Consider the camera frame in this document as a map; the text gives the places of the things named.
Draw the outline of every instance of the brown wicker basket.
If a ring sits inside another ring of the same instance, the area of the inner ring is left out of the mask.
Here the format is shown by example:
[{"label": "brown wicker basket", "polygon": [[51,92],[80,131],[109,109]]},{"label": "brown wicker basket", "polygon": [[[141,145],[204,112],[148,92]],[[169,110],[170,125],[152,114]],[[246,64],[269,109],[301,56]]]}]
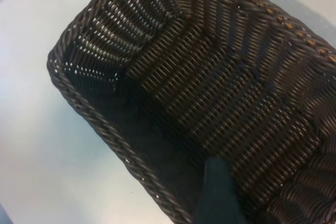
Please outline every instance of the brown wicker basket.
[{"label": "brown wicker basket", "polygon": [[270,1],[92,0],[47,66],[174,223],[209,156],[249,222],[335,223],[336,50]]}]

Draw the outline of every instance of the black object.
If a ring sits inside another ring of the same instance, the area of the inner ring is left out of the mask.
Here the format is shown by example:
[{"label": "black object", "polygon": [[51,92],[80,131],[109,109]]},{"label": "black object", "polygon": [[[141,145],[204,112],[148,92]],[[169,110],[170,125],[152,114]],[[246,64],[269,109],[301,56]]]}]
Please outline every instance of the black object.
[{"label": "black object", "polygon": [[228,164],[220,157],[205,163],[204,187],[193,224],[246,224]]}]

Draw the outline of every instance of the white table surface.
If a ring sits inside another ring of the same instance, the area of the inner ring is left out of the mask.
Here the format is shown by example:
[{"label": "white table surface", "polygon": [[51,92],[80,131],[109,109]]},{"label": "white table surface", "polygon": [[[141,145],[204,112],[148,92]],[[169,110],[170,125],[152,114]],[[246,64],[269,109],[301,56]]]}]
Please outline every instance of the white table surface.
[{"label": "white table surface", "polygon": [[[50,82],[46,59],[90,0],[0,2],[0,204],[14,224],[169,224]],[[272,0],[336,46],[336,0]]]}]

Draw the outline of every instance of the wicker basket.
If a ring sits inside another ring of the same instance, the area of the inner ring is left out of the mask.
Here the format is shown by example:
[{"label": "wicker basket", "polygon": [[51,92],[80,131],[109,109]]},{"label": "wicker basket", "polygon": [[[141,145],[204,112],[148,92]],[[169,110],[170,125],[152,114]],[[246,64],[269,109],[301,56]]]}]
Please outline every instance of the wicker basket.
[{"label": "wicker basket", "polygon": [[92,0],[53,84],[174,223],[204,161],[253,223],[335,223],[336,50],[268,0]]}]

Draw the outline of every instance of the basket bottom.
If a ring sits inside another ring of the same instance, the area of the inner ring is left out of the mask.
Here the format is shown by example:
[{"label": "basket bottom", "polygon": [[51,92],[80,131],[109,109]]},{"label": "basket bottom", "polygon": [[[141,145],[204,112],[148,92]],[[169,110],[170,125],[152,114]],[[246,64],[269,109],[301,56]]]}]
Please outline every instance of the basket bottom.
[{"label": "basket bottom", "polygon": [[70,77],[145,160],[133,176],[146,180],[141,176],[153,172],[148,178],[167,189],[145,186],[161,207],[169,198],[193,213],[205,159],[220,156],[232,167],[244,214],[254,218],[320,145],[310,118],[260,80],[243,51],[230,48],[189,20],[169,19],[116,72],[117,85]]},{"label": "basket bottom", "polygon": [[198,174],[206,157],[229,161],[244,212],[252,217],[321,140],[306,115],[255,75],[243,51],[230,48],[198,25],[173,19],[126,72],[138,87],[131,96]]}]

